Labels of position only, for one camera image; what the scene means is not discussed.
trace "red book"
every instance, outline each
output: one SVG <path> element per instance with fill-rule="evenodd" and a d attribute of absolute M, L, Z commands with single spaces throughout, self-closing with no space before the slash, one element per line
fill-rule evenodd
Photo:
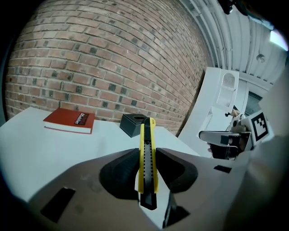
<path fill-rule="evenodd" d="M 46 128 L 91 134 L 94 114 L 58 108 L 43 121 Z"/>

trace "white table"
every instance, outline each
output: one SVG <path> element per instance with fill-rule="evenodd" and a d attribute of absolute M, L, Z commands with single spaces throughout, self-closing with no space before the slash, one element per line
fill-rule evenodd
<path fill-rule="evenodd" d="M 130 138 L 118 123 L 95 120 L 92 134 L 76 134 L 44 128 L 49 114 L 30 107 L 0 128 L 2 174 L 11 192 L 24 201 L 75 164 L 139 148 L 140 136 Z M 163 127 L 155 128 L 155 143 L 198 156 Z"/>

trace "yellow utility knife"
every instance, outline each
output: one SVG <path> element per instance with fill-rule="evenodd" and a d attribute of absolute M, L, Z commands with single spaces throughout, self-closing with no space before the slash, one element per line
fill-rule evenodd
<path fill-rule="evenodd" d="M 155 161 L 155 120 L 145 118 L 140 126 L 140 205 L 154 210 L 157 208 L 158 172 Z"/>

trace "small black box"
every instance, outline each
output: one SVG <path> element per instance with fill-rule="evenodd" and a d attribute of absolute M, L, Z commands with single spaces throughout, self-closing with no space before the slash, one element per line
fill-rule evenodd
<path fill-rule="evenodd" d="M 123 114 L 120 128 L 130 137 L 134 137 L 140 134 L 140 125 L 145 118 L 142 114 Z"/>

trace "window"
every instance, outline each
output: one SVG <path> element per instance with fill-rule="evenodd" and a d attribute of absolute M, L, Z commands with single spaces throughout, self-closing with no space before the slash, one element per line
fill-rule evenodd
<path fill-rule="evenodd" d="M 274 30 L 270 32 L 270 42 L 275 43 L 276 45 L 282 47 L 285 51 L 288 51 L 288 45 L 286 44 L 285 39 Z"/>
<path fill-rule="evenodd" d="M 259 110 L 261 110 L 259 106 L 259 101 L 262 99 L 262 97 L 256 95 L 253 92 L 249 92 L 248 95 L 248 101 L 245 109 L 245 116 L 249 116 Z"/>

